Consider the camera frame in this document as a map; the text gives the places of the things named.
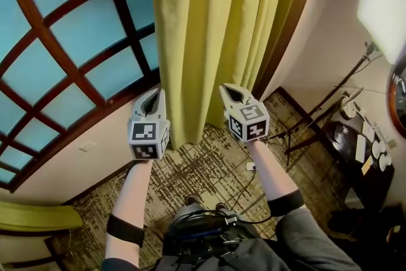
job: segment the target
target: window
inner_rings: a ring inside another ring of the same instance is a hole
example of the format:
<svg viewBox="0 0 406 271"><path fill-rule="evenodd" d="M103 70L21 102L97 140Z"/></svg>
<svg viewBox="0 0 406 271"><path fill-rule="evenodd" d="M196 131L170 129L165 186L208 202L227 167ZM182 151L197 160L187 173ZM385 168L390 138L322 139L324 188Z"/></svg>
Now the window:
<svg viewBox="0 0 406 271"><path fill-rule="evenodd" d="M0 187L159 83L152 0L0 0Z"/></svg>

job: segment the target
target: shoe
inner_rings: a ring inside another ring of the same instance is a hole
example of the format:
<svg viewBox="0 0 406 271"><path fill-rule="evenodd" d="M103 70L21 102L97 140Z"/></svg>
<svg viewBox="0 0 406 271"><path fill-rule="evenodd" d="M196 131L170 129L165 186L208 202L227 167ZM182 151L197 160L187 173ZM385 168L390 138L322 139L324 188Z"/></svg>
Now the shoe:
<svg viewBox="0 0 406 271"><path fill-rule="evenodd" d="M219 202L219 203L216 204L216 210L219 211L219 210L221 210L221 209L226 209L226 210L228 210L227 207L226 207L226 205L225 205L224 203Z"/></svg>
<svg viewBox="0 0 406 271"><path fill-rule="evenodd" d="M198 200L192 196L192 195L188 195L187 197L185 197L185 205L186 206L190 206L193 203L199 203Z"/></svg>

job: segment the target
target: floor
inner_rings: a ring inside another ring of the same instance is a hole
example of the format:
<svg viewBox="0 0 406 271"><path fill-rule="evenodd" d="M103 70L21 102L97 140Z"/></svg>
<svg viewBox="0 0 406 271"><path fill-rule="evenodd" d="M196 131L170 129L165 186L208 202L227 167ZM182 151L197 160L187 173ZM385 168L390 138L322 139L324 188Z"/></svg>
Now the floor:
<svg viewBox="0 0 406 271"><path fill-rule="evenodd" d="M280 96L274 93L265 101L271 117L270 135L292 126L299 115ZM309 137L313 131L303 125L296 133L298 141ZM280 157L286 143L274 139L268 143L270 150ZM252 171L246 171L250 155L243 144L236 142L228 131L206 125L203 140L198 145L186 144L178 150L166 150L161 161L152 168L145 210L145 225L162 235L176 210L183 205L186 195L196 195L201 203L214 209L217 202L234 205L240 191L252 178ZM332 234L327 227L331 211L342 209L348 190L343 176L323 146L315 143L290 155L287 166L286 155L280 163L301 189L306 205L324 231ZM107 218L120 191L123 178L105 182L92 193L75 201L84 227L73 230L71 235L55 237L52 244L59 252L72 252L72 258L65 259L68 270L93 270L103 261L105 253L105 229ZM90 200L95 199L88 208ZM239 199L236 212L248 220L262 220L269 215L266 199L257 175ZM275 220L258 225L262 237L275 239ZM140 253L140 267L152 266L160 258L162 244L157 236L147 230L144 246Z"/></svg>

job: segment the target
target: window frame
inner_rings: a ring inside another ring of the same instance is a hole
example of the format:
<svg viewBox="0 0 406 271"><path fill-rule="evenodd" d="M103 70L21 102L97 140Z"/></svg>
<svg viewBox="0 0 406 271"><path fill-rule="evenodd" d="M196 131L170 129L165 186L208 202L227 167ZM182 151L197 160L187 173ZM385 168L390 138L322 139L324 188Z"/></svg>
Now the window frame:
<svg viewBox="0 0 406 271"><path fill-rule="evenodd" d="M50 27L64 15L84 4L86 1L89 0L68 0L47 16L42 17L34 0L17 0L21 11L31 25L31 29L14 45L0 62L0 91L21 107L25 111L25 114L16 123L8 135L0 132L0 141L2 142L0 145L0 155L8 146L10 146L31 155L32 159L22 169L14 168L13 166L0 161L0 168L16 174L9 183L0 181L0 188L5 188L11 193L33 175L42 165L61 151L61 149L66 147L86 130L100 122L124 104L142 94L147 89L160 83L159 70L150 70L140 44L141 39L155 32L155 25L154 23L151 23L136 30L126 0L113 0L121 24L126 33L126 37L111 44L79 68L74 65L73 61L69 58L68 54L53 35ZM53 86L37 103L31 105L9 87L2 77L11 64L37 38L43 43L53 59L65 71L66 77L57 85ZM96 88L86 79L85 74L128 46L133 50L138 65L143 72L143 77L105 100ZM96 107L73 123L69 128L65 129L63 126L43 114L41 110L73 83L95 103ZM21 130L23 130L32 118L38 119L51 129L59 132L59 136L39 152L15 140L15 137L21 132Z"/></svg>

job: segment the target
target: black wrist strap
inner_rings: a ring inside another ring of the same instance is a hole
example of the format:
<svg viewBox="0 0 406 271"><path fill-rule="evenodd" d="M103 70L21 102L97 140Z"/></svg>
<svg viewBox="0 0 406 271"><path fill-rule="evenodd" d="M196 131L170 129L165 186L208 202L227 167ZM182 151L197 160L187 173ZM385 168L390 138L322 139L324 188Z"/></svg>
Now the black wrist strap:
<svg viewBox="0 0 406 271"><path fill-rule="evenodd" d="M122 241L132 242L142 248L144 230L134 226L114 215L110 215L107 222L107 233Z"/></svg>
<svg viewBox="0 0 406 271"><path fill-rule="evenodd" d="M284 216L290 213L292 210L300 208L304 205L302 193L300 190L296 190L292 193L286 194L278 199L268 201L269 208L271 210L271 215L273 217Z"/></svg>

